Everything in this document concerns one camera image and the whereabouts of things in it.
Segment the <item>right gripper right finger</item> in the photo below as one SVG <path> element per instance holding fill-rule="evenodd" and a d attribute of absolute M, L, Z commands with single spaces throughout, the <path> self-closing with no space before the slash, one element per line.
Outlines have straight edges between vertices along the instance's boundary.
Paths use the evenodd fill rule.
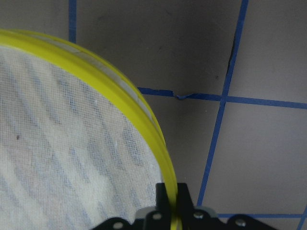
<path fill-rule="evenodd" d="M 193 205 L 188 186 L 177 184 L 177 213 L 184 230 L 273 230 L 274 227 L 248 215 L 235 214 L 226 223 L 222 222 L 214 210 Z"/>

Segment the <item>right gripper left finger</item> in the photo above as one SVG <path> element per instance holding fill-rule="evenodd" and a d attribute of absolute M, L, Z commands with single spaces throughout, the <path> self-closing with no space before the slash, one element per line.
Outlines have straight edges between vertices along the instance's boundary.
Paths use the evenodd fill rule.
<path fill-rule="evenodd" d="M 171 229 L 171 207 L 164 183 L 155 186 L 156 198 L 154 207 L 138 210 L 133 223 L 119 217 L 105 220 L 95 230 L 169 230 Z"/>

